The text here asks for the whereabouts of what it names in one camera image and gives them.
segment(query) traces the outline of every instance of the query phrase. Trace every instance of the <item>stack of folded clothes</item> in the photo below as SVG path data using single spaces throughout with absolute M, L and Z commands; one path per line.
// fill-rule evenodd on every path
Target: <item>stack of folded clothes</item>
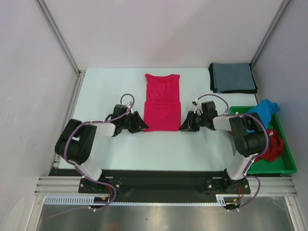
M 249 63 L 218 64 L 209 68 L 211 90 L 219 93 L 257 93 Z

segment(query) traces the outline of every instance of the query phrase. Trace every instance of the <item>red cloth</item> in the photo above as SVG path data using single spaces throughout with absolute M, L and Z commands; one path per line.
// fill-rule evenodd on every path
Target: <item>red cloth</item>
M 145 74 L 147 79 L 144 122 L 147 131 L 178 131 L 181 123 L 180 75 Z
M 255 162 L 258 162 L 259 159 L 265 159 L 268 162 L 273 162 L 274 160 L 278 159 L 284 151 L 284 141 L 283 138 L 278 134 L 276 130 L 268 129 L 267 133 L 269 134 L 270 138 L 270 147 L 267 151 L 260 157 L 258 157 Z

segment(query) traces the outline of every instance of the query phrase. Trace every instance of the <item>gray wall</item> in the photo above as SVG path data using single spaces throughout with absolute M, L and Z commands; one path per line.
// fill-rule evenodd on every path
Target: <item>gray wall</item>
M 259 98 L 277 102 L 297 166 L 296 190 L 308 214 L 308 1 L 293 0 L 263 51 L 254 75 Z
M 51 165 L 76 76 L 34 0 L 0 1 L 0 28 L 0 230 L 23 197 L 21 230 L 38 177 Z

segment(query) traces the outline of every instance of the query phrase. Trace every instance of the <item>blue cloth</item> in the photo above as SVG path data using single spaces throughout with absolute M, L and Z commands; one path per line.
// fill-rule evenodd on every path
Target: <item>blue cloth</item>
M 251 108 L 247 113 L 257 112 L 265 129 L 268 129 L 268 124 L 271 116 L 280 110 L 277 103 L 272 103 L 268 99 L 263 100 L 257 106 Z

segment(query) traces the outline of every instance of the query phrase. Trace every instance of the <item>reflective gray floor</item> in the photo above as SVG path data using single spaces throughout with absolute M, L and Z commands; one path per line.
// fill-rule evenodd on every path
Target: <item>reflective gray floor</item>
M 45 205 L 38 231 L 292 231 L 283 197 L 257 198 L 240 212 L 222 207 L 109 206 L 103 211 Z

